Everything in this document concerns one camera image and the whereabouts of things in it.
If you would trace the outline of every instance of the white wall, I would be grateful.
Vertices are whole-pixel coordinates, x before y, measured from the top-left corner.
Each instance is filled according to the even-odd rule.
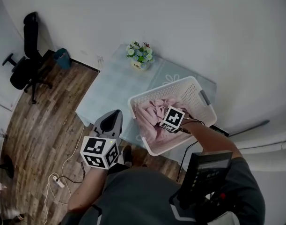
[[[252,171],[284,172],[286,171],[286,148],[272,152],[244,154]]]
[[[3,1],[20,33],[37,11],[50,47],[94,67],[97,54],[106,60],[121,43],[149,42],[217,83],[223,127],[286,105],[286,0]]]
[[[2,66],[3,60],[14,53],[13,59],[18,60],[24,55],[24,42],[17,32],[12,20],[0,0],[0,129],[7,130],[12,110],[20,97],[21,91],[10,83],[11,64]],[[0,138],[0,149],[3,139]]]
[[[270,122],[249,132],[231,137],[243,154],[271,152],[286,149],[286,107],[278,107],[265,115]]]
[[[2,66],[2,63],[10,53],[18,61],[24,55],[23,50],[24,42],[0,0],[0,104],[9,110],[13,108],[20,92],[9,80],[13,66],[10,63]]]
[[[252,172],[264,196],[265,225],[286,223],[286,172]]]

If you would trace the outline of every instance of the black office chair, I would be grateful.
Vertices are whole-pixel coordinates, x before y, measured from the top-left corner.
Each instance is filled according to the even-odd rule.
[[[38,38],[38,22],[36,12],[28,14],[23,23],[24,25],[24,52],[29,59],[22,57],[19,62],[15,62],[12,59],[12,53],[4,60],[2,65],[6,62],[10,62],[14,68],[12,69],[12,76],[10,78],[11,84],[19,89],[24,89],[27,93],[27,89],[32,86],[32,103],[35,101],[36,84],[41,83],[48,85],[49,89],[52,89],[52,84],[44,82],[43,76],[52,70],[52,67],[46,66],[39,71],[43,65],[42,56],[37,50],[37,38]]]

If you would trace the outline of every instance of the plastic basket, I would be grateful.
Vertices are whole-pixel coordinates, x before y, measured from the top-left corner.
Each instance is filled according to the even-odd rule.
[[[142,102],[146,100],[163,99],[168,96],[175,96],[177,100],[186,104],[188,106],[189,113],[194,118],[203,121],[207,127],[210,127],[217,121],[217,115],[213,110],[213,106],[197,80],[192,76],[171,82],[129,98],[128,105],[132,118],[136,120],[135,111],[137,110],[138,105]],[[193,143],[195,140],[196,139],[193,136],[188,137],[186,134],[183,134],[183,136],[164,144],[148,144],[146,139],[142,136],[142,141],[152,156],[158,156],[182,144]]]

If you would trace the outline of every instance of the pink cloth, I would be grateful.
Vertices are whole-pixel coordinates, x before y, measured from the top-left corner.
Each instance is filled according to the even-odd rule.
[[[181,132],[177,134],[170,133],[159,126],[169,106],[181,108],[184,112],[188,111],[187,107],[176,101],[175,97],[145,101],[139,104],[135,116],[141,129],[141,134],[145,137],[148,144],[169,142],[183,134]]]

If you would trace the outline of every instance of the black device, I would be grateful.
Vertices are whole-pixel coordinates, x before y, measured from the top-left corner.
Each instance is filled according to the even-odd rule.
[[[223,134],[224,136],[226,137],[229,137],[229,133],[227,131],[225,131],[224,129],[218,127],[217,125],[213,124],[211,125],[209,128],[211,128],[212,130],[218,132],[218,133],[221,133]]]
[[[29,59],[22,57],[17,63],[12,59],[11,53],[2,63],[4,66],[7,62],[10,62],[14,68],[12,69],[12,76],[10,78],[11,84],[19,89],[24,89],[27,93],[27,89],[32,86],[32,103],[35,104],[35,91],[36,84],[41,83],[48,85],[49,89],[52,88],[52,84],[42,80],[43,76],[51,71],[50,66],[40,68],[43,65],[43,58],[37,50],[37,38],[38,38],[38,22],[36,12],[28,14],[24,18],[24,52]]]
[[[229,171],[232,152],[192,153],[181,188],[170,198],[170,204],[178,200],[183,210],[193,206],[196,221],[207,223],[233,206],[233,197],[221,194]],[[214,193],[210,199],[206,196]]]
[[[9,178],[13,178],[14,177],[14,165],[13,165],[12,159],[8,155],[5,155],[3,157],[3,162],[4,162],[3,164],[0,164],[0,168],[6,171]]]

